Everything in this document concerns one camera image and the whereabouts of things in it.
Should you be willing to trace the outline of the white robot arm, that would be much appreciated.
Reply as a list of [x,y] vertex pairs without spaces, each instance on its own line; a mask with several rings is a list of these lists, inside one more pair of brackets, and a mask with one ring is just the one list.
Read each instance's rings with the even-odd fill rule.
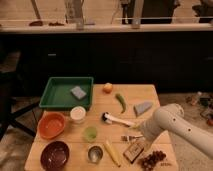
[[162,132],[169,131],[213,159],[213,134],[190,124],[183,117],[184,110],[179,104],[164,105],[143,121],[139,130],[149,142],[154,142]]

